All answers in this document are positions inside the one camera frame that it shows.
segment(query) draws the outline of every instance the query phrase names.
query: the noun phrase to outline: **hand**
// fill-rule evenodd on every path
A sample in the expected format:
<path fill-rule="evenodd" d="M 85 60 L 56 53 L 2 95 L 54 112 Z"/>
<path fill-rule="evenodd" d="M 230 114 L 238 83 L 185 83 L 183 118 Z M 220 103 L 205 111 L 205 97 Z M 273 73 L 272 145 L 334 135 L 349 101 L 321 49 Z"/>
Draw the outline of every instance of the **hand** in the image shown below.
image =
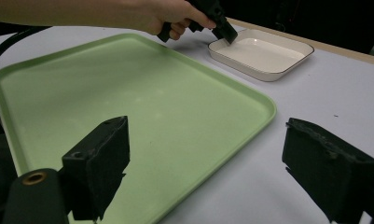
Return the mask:
<path fill-rule="evenodd" d="M 25 25 L 83 25 L 130 28 L 152 35 L 164 22 L 180 38 L 191 21 L 213 29 L 215 23 L 185 0 L 1 0 L 0 21 Z"/>

